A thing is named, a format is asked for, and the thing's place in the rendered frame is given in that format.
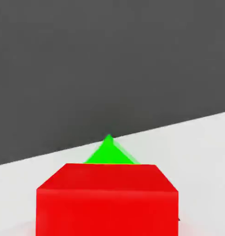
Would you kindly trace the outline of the small green cube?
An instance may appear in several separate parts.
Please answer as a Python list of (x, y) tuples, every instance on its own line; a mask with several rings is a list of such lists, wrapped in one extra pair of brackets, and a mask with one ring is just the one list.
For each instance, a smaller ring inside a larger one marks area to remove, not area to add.
[(131, 164), (140, 163), (126, 151), (111, 135), (107, 135), (98, 149), (84, 164)]

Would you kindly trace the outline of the small red cube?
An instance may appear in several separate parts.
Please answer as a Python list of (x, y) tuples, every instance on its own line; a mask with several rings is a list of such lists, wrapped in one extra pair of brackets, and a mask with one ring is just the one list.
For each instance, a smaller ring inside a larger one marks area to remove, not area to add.
[(65, 164), (36, 191), (36, 236), (178, 236), (179, 193), (155, 165)]

